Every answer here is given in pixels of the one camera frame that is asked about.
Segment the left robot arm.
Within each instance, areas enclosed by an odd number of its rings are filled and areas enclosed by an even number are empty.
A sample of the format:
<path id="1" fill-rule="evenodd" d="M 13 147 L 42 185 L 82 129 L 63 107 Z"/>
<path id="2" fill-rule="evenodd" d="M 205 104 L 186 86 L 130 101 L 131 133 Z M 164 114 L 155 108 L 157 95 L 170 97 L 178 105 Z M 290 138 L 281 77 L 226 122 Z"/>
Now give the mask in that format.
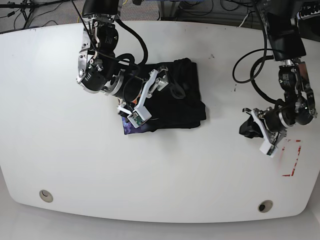
<path id="1" fill-rule="evenodd" d="M 273 104 L 266 110 L 248 109 L 249 119 L 239 128 L 240 135 L 262 138 L 262 147 L 275 149 L 295 124 L 307 125 L 317 117 L 316 102 L 307 66 L 302 57 L 306 49 L 300 35 L 299 22 L 320 13 L 320 2 L 309 0 L 253 0 L 251 2 L 262 27 L 263 56 L 251 67 L 250 77 L 242 81 L 251 83 L 255 91 Z M 278 82 L 284 99 L 272 99 L 256 84 L 256 77 L 265 62 L 280 62 Z"/>

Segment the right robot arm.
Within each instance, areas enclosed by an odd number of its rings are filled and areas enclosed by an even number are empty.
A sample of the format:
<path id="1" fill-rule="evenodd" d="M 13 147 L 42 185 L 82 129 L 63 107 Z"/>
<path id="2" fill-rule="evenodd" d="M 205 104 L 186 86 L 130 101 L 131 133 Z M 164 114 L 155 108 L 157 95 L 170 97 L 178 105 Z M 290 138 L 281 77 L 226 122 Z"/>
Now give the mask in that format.
<path id="1" fill-rule="evenodd" d="M 173 78 L 172 62 L 148 64 L 142 37 L 119 17 L 118 0 L 87 0 L 79 17 L 83 24 L 77 83 L 84 90 L 118 99 L 117 112 L 136 127 L 147 121 L 173 122 L 184 110 L 186 96 Z M 142 48 L 142 60 L 131 53 L 115 54 L 116 26 L 132 34 Z"/>

